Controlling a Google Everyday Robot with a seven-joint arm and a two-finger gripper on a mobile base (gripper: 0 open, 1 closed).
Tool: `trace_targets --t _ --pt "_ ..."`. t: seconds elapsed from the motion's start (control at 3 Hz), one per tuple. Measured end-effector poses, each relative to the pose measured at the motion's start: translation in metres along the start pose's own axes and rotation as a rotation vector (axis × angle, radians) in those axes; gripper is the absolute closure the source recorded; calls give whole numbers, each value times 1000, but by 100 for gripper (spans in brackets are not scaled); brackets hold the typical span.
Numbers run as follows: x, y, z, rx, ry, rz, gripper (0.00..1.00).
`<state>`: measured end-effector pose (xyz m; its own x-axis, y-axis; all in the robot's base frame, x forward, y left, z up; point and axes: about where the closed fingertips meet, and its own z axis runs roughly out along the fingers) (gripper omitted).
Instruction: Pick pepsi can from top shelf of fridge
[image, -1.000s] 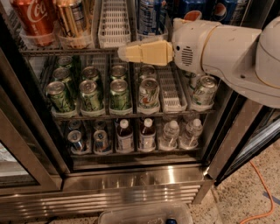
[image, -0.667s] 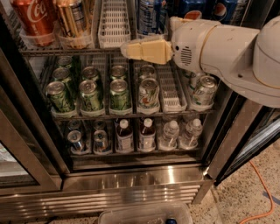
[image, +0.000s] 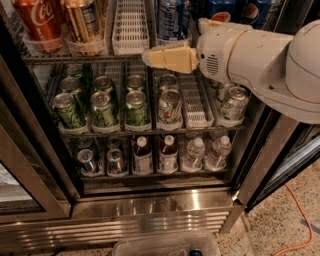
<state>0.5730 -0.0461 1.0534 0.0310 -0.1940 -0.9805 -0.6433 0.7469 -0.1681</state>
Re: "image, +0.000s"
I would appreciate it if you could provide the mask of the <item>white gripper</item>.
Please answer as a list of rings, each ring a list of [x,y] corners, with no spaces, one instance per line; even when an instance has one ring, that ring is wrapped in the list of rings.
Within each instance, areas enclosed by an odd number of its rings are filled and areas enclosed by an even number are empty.
[[[231,54],[240,37],[252,27],[199,18],[198,29],[201,35],[197,51],[189,46],[145,50],[142,53],[144,64],[184,74],[192,73],[199,65],[205,77],[222,83],[229,82],[228,63]]]

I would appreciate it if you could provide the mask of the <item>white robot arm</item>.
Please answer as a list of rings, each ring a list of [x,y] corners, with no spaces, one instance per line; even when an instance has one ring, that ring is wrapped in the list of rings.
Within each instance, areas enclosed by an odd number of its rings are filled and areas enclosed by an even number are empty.
[[[202,18],[194,48],[185,43],[142,53],[144,64],[248,88],[272,109],[307,124],[320,123],[320,21],[296,34]]]

